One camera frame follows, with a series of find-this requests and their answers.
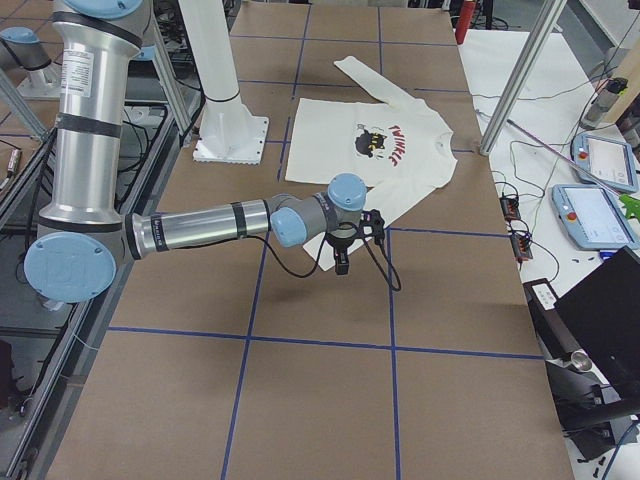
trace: white table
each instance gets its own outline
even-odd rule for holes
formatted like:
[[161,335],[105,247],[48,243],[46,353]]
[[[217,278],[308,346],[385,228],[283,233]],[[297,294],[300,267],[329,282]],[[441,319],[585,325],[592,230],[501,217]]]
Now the white table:
[[[492,97],[502,93],[527,35],[524,32],[482,30],[468,32],[464,44],[460,46],[460,55],[472,94]],[[510,118],[548,144],[564,144],[571,140],[580,112],[591,98],[594,89],[567,42],[561,34],[554,33],[527,80],[520,98],[552,96],[579,85],[581,85],[579,88],[552,99],[519,100]],[[498,98],[474,96],[476,109],[487,115],[493,113],[497,103]],[[479,115],[478,122],[480,129],[484,131],[488,117]],[[598,135],[622,139],[615,127],[599,130]],[[520,195],[527,193],[540,195],[539,189],[521,182],[514,176],[509,149],[514,140],[533,143],[514,128],[506,126],[489,157],[491,167],[497,172],[502,172],[506,181],[512,183]],[[514,144],[513,148],[520,178],[540,186],[548,182],[549,187],[560,183],[577,183],[571,168],[562,161],[559,161],[553,170],[553,165],[556,163],[553,154],[542,148],[521,144]],[[562,152],[567,154],[569,147],[564,147]],[[495,173],[494,176],[496,181],[503,180],[500,173]],[[503,185],[497,185],[497,189],[500,193]],[[505,193],[511,192],[509,187],[505,187]],[[560,271],[553,282],[553,287],[559,295],[563,295],[598,267],[601,260],[597,252],[579,250],[571,242],[553,210],[550,193],[550,188],[547,188],[547,194],[542,200],[530,196],[521,197],[520,212],[525,222],[533,229],[533,239],[557,257]],[[535,221],[537,208],[539,212]],[[636,232],[640,232],[639,222],[632,220],[631,225]],[[553,277],[556,265],[551,256],[536,245],[532,247],[532,252],[534,259],[522,265],[520,272],[522,281]],[[593,479],[592,474],[598,466],[597,460],[589,464],[577,463],[576,459],[581,455],[571,441],[567,441],[567,448],[576,480]],[[604,468],[600,467],[600,476],[603,471]],[[627,445],[621,449],[608,480],[636,479],[638,472],[640,472],[640,444]]]

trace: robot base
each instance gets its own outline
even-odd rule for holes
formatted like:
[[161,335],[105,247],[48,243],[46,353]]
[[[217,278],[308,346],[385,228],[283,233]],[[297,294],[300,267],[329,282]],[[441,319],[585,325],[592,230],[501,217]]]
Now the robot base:
[[196,145],[193,159],[197,162],[259,164],[267,138],[269,119],[267,117],[252,117],[252,123],[253,134],[243,145],[232,147],[223,153],[215,138],[202,138]]
[[42,70],[29,72],[17,89],[27,100],[60,100],[60,66],[52,63]]

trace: metal pillar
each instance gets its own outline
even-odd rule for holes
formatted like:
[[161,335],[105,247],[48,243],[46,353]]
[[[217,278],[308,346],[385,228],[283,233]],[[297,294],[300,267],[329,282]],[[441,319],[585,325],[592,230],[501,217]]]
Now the metal pillar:
[[491,121],[484,132],[479,148],[480,155],[489,155],[493,149],[507,118],[509,118],[511,110],[518,99],[518,95],[520,95],[522,87],[524,87],[524,83],[529,77],[531,69],[535,65],[535,62],[540,55],[547,38],[549,38],[551,30],[553,30],[553,27],[558,21],[558,17],[560,17],[560,13],[562,13],[562,9],[566,3],[567,0],[546,0],[542,6],[536,23],[527,38],[527,42],[520,53],[518,61],[516,62],[516,66],[513,68],[511,76],[507,81],[507,86],[505,87],[504,92],[502,92],[498,106],[493,112]]
[[191,120],[189,113],[187,112],[187,106],[184,103],[184,98],[180,94],[180,88],[178,82],[176,82],[176,74],[171,65],[171,59],[167,53],[167,49],[164,46],[164,39],[160,33],[158,22],[154,15],[151,16],[151,28],[153,31],[153,42],[155,43],[155,55],[153,56],[153,65],[156,67],[156,73],[160,79],[160,84],[164,89],[164,94],[167,97],[173,116],[178,124],[178,129],[181,135],[187,134],[189,124]]
[[24,101],[16,87],[13,86],[6,73],[0,69],[0,101],[6,103],[11,112],[20,119],[31,134],[40,141],[47,136],[47,128],[42,124],[33,110]]

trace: cardboard surface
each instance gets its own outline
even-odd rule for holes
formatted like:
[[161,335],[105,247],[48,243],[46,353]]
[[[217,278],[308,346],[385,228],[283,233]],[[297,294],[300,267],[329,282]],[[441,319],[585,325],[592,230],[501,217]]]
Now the cardboard surface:
[[52,13],[50,0],[28,0],[13,12],[14,18],[39,18],[47,20]]
[[405,480],[573,478],[542,361],[399,352],[398,401]]
[[391,240],[398,345],[540,354],[507,238],[394,230]]
[[245,2],[231,36],[302,38],[308,11],[307,5]]
[[23,3],[24,0],[4,0],[2,4],[0,4],[0,17],[11,16]]
[[394,478],[389,352],[257,343],[226,478]]
[[243,342],[110,332],[47,476],[214,478]]
[[382,58],[382,74],[400,87],[469,90],[456,46],[383,44]]
[[327,40],[365,40],[377,42],[378,9],[347,6],[313,7],[307,38]]
[[441,9],[380,9],[383,42],[429,43],[455,45],[449,13]]
[[[243,101],[271,117],[262,163],[183,149],[159,211],[320,190],[282,181],[283,164],[299,98],[372,101],[333,66],[347,54],[429,89],[468,148],[470,97],[433,92],[467,91],[457,48],[378,42],[380,19],[383,41],[453,43],[446,16],[345,12],[242,4],[232,43]],[[393,297],[364,250],[343,278],[293,279],[250,240],[136,265],[49,478],[568,478],[490,172],[456,155],[452,183],[395,227],[417,231],[391,231]]]

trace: sticker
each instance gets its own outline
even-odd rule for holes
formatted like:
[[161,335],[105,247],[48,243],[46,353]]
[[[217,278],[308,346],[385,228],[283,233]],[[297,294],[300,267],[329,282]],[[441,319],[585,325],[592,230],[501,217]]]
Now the sticker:
[[62,61],[61,89],[67,95],[91,96],[93,53],[65,50]]
[[540,304],[545,310],[553,310],[555,308],[556,296],[546,283],[533,285],[533,293],[536,294]]

